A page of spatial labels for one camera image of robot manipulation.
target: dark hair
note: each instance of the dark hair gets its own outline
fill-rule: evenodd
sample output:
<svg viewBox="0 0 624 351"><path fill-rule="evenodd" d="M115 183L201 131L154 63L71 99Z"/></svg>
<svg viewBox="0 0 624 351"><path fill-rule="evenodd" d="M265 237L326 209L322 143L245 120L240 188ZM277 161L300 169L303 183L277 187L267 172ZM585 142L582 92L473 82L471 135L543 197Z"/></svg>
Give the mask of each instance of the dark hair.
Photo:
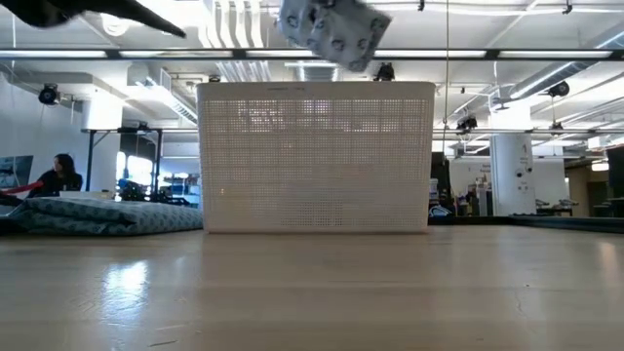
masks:
<svg viewBox="0 0 624 351"><path fill-rule="evenodd" d="M67 154L59 154L55 156L55 158L58 160L58 163L62 167L62 172L65 175L73 176L76 174L76 168L74 167L74 159L72 159L71 156Z"/></svg>

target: white perforated box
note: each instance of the white perforated box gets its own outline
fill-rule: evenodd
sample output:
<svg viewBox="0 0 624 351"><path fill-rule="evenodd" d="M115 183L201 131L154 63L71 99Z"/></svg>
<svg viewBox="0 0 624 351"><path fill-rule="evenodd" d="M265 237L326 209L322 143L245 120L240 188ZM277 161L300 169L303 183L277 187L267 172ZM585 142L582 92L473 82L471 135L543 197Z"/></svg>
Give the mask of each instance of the white perforated box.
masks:
<svg viewBox="0 0 624 351"><path fill-rule="evenodd" d="M198 86L209 232L418 232L431 83Z"/></svg>

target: red object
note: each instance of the red object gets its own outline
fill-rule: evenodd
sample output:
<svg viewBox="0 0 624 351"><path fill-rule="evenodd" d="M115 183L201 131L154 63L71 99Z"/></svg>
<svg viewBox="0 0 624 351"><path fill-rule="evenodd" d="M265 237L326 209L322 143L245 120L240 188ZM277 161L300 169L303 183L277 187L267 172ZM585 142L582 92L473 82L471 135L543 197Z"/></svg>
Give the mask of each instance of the red object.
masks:
<svg viewBox="0 0 624 351"><path fill-rule="evenodd" d="M28 185L25 185L25 186L18 186L17 188L0 191L0 193L2 193L4 195L19 194L21 192L30 191L32 189L35 189L35 188L38 188L38 187L41 187L41 186L43 186L43 181L40 180L40 181L33 182L32 184L28 184Z"/></svg>

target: table surface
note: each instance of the table surface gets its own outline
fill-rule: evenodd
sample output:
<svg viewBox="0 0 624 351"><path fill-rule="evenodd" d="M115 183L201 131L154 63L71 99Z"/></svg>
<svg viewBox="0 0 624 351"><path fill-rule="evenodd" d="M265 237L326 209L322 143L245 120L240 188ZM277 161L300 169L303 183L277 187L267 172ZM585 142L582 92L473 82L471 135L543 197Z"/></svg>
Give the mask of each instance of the table surface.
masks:
<svg viewBox="0 0 624 351"><path fill-rule="evenodd" d="M0 350L616 350L624 236L0 237Z"/></svg>

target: woman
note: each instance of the woman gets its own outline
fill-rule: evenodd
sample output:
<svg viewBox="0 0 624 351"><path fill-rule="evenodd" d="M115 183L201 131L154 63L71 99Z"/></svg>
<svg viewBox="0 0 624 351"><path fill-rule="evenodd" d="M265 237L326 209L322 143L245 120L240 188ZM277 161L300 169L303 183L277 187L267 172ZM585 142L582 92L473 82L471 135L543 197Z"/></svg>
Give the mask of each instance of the woman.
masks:
<svg viewBox="0 0 624 351"><path fill-rule="evenodd" d="M80 191L82 177L76 173L74 160L67 154L55 157L54 167L42 174L38 181L43 185L30 191L28 197L58 196L61 191Z"/></svg>

